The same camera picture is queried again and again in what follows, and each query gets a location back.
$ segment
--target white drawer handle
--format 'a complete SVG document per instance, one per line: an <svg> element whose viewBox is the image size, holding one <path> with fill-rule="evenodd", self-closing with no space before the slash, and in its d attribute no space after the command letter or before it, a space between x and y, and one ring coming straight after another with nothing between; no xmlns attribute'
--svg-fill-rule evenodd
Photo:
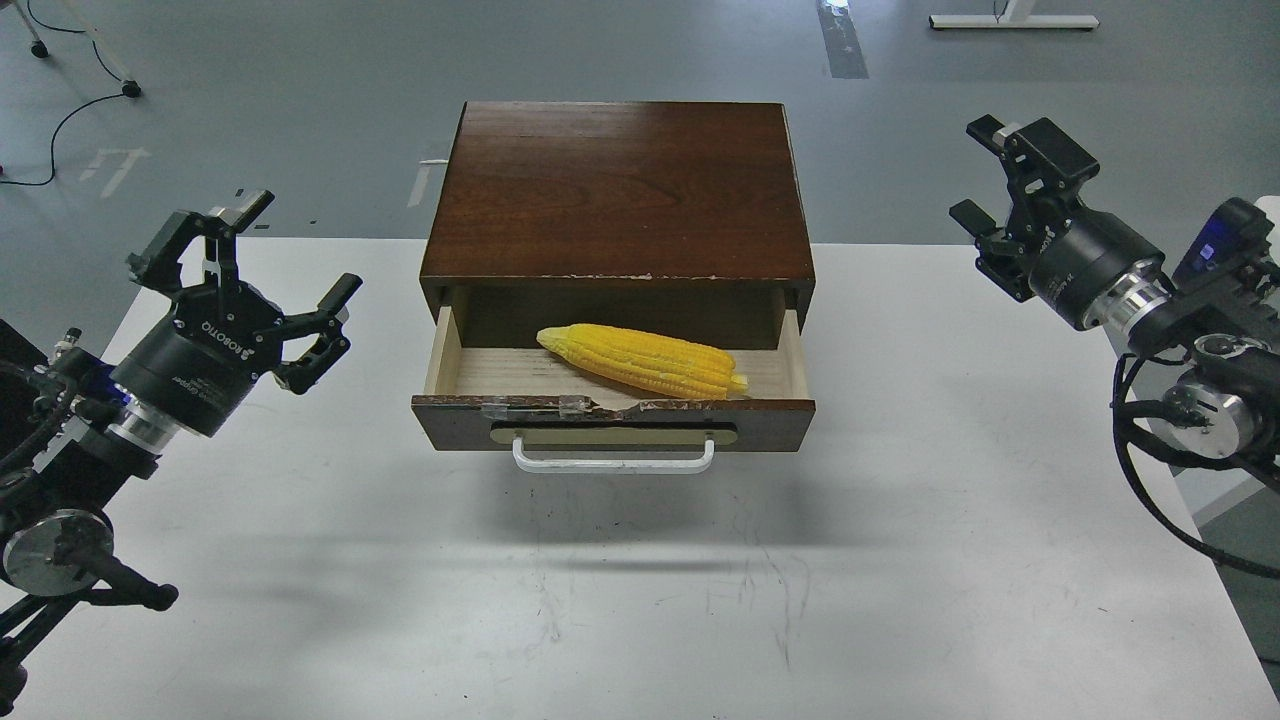
<svg viewBox="0 0 1280 720"><path fill-rule="evenodd" d="M701 473L712 464L716 455L716 441L710 434L703 441L703 455L691 460L658 460L635 457L616 460L588 460L584 457L561 457L554 460L535 460L525 455L525 437L516 433L511 442L511 455L516 466L526 473L595 473L602 475L692 475Z"/></svg>

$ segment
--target dark wood surface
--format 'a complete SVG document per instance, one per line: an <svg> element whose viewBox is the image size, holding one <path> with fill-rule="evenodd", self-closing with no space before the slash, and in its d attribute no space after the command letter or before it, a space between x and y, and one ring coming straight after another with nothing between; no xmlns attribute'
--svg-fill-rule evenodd
<svg viewBox="0 0 1280 720"><path fill-rule="evenodd" d="M422 261L445 288L781 286L814 269L781 105L468 102Z"/></svg>

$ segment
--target gray floor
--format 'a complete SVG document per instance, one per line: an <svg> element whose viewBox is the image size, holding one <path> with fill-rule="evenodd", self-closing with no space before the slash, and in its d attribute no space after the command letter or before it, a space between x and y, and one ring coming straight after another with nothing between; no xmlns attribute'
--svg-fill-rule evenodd
<svg viewBox="0 0 1280 720"><path fill-rule="evenodd" d="M1085 201L1174 258L1226 197L1280 193L1277 3L1037 5L1096 13L1092 33L928 29L929 13L983 0L851 5L867 79L831 77L814 0L81 0L146 95L73 118L50 186L0 186L0 316L41 346L77 324L100 351L137 290L124 256L172 210L243 187L279 197L261 234L425 238L439 177L415 204L417 163L448 154L467 100L781 101L815 242L966 242L951 204L1007 208L995 159L964 135L984 113L1055 119L1102 163ZM74 24L56 3L32 6ZM42 35L44 61L0 10L9 179L47 177L58 122L118 91L84 37ZM134 151L127 173L120 151ZM904 281L919 297L901 301L945 301ZM1216 524L1274 547L1274 532L1249 530L1275 516ZM1240 611L1274 639L1274 615Z"/></svg>

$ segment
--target corn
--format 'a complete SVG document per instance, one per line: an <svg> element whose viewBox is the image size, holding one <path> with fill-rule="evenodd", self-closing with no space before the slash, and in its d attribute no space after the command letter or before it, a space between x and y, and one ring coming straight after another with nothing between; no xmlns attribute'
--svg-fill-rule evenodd
<svg viewBox="0 0 1280 720"><path fill-rule="evenodd" d="M588 323L544 328L538 343L571 365L663 395L724 400L746 392L733 357L708 345Z"/></svg>

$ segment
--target wooden cabinet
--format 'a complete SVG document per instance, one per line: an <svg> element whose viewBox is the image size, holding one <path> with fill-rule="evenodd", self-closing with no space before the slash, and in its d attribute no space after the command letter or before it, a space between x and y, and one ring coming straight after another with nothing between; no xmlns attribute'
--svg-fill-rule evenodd
<svg viewBox="0 0 1280 720"><path fill-rule="evenodd" d="M814 268L781 105L468 102L420 275L436 334L412 407L439 450L538 428L572 447L714 429L719 450L794 451L813 418ZM573 369L535 341L571 323L728 350L749 397L663 398Z"/></svg>

